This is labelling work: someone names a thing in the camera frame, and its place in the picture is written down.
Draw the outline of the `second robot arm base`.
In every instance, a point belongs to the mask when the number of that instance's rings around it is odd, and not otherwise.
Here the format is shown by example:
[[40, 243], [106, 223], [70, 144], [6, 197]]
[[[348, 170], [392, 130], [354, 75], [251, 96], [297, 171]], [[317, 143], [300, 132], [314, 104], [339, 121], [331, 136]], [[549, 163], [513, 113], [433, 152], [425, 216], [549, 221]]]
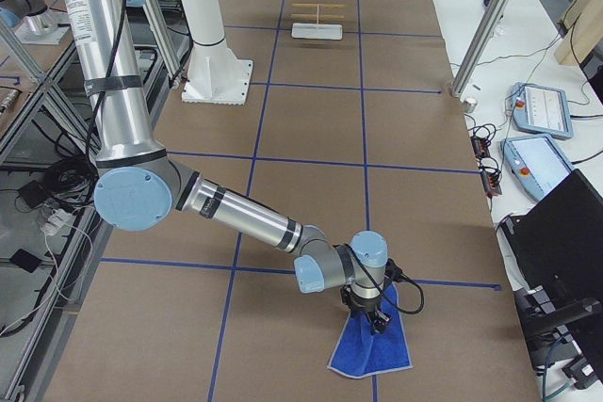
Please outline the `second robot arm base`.
[[1, 19], [23, 44], [59, 45], [69, 30], [67, 15], [45, 0], [1, 0]]

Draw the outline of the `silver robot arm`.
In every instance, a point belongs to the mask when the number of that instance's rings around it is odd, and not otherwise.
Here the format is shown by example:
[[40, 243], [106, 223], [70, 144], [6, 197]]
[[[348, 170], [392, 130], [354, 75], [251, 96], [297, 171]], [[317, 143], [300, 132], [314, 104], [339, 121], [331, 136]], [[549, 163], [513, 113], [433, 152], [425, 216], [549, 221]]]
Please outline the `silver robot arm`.
[[214, 219], [294, 256], [304, 293], [336, 287], [353, 314], [382, 333], [391, 322], [386, 300], [388, 255], [377, 233], [331, 245], [322, 231], [203, 177], [169, 159], [153, 134], [127, 22], [127, 0], [63, 0], [93, 108], [93, 156], [99, 179], [93, 201], [101, 217], [125, 231], [143, 231], [171, 210]]

